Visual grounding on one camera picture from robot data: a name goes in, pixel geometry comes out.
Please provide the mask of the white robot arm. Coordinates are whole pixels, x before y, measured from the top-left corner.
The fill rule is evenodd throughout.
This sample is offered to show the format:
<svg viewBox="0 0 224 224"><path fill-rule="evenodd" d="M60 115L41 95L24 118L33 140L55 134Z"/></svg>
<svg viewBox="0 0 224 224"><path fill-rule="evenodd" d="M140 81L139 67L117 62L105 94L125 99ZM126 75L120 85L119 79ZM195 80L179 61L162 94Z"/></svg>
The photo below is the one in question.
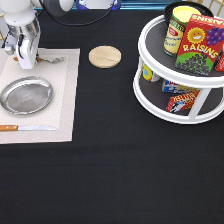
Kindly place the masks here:
<svg viewBox="0 0 224 224"><path fill-rule="evenodd" d="M6 53L16 54L23 69L33 69L41 34L35 7L46 9L53 16L62 16L73 4L74 0L0 0L0 9L9 28Z"/></svg>

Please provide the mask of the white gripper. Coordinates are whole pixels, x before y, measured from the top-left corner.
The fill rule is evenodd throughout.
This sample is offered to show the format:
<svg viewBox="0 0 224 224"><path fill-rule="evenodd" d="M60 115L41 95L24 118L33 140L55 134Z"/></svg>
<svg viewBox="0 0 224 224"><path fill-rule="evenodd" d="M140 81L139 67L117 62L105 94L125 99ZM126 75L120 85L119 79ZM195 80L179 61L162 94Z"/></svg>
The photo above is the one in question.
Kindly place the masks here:
<svg viewBox="0 0 224 224"><path fill-rule="evenodd" d="M23 69L33 69L38 55L40 26L37 19L24 26L9 25L5 41L8 55L15 54Z"/></svg>

